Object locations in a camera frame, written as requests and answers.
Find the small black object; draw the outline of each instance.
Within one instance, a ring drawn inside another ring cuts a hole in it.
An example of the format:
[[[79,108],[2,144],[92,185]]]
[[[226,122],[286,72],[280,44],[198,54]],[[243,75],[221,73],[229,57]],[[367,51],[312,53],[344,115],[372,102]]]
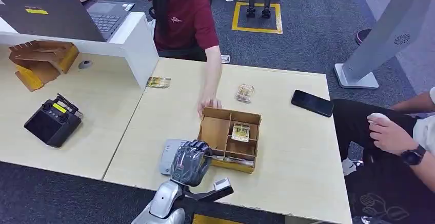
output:
[[[246,16],[249,18],[254,18],[255,17],[255,8],[248,8],[246,10]]]
[[[415,150],[408,150],[403,152],[400,157],[406,164],[415,166],[421,163],[425,153],[426,150],[421,145],[419,145]]]
[[[332,111],[334,109],[334,104],[331,101],[303,92],[301,90],[294,91],[291,103],[326,117],[331,117]]]
[[[355,40],[357,41],[358,45],[361,45],[364,42],[370,32],[371,29],[363,29],[357,33]]]
[[[67,108],[57,102],[63,102]],[[78,108],[57,94],[55,100],[47,100],[24,124],[24,128],[49,146],[61,147],[82,120],[75,114]]]
[[[269,18],[270,18],[270,10],[263,10],[263,11],[261,12],[261,17],[262,17],[262,18],[269,19]]]

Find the sneaker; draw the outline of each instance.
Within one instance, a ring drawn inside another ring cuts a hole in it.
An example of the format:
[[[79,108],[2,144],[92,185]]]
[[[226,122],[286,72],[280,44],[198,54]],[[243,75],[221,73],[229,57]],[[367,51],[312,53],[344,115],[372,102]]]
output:
[[[350,173],[357,170],[357,166],[349,158],[344,159],[341,165],[343,167],[344,176],[348,176]]]

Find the white partition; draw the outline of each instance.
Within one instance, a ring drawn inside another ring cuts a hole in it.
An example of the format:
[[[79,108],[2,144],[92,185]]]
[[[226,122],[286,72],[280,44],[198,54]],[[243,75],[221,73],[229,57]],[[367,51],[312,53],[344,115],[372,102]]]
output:
[[[108,42],[20,34],[0,17],[0,44],[17,45],[32,40],[72,42],[81,53],[124,57],[142,88],[159,59],[146,16],[142,12],[131,12]]]

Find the black watch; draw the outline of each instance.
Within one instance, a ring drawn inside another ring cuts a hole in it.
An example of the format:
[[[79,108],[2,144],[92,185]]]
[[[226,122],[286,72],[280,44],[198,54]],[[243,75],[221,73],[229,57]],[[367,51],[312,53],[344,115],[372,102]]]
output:
[[[426,150],[421,145],[419,145],[415,150],[408,150],[403,152],[402,154],[400,154],[400,157],[406,164],[415,166],[421,163],[424,153],[426,153]]]

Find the cardboard piece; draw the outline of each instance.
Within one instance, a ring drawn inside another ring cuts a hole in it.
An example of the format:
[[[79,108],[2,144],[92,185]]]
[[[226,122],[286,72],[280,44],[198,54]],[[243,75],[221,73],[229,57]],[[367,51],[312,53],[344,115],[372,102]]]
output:
[[[15,75],[31,92],[68,73],[78,56],[77,47],[67,42],[33,40],[9,49],[18,70]]]
[[[203,114],[198,139],[208,143],[214,156],[221,157],[219,159],[213,158],[212,165],[252,173],[256,163],[261,116],[213,108],[205,108]],[[231,139],[236,121],[249,126],[249,142]],[[253,165],[228,161],[229,157],[232,157],[233,160],[236,158],[252,161]]]
[[[230,220],[218,219],[205,215],[194,214],[192,224],[241,224]]]

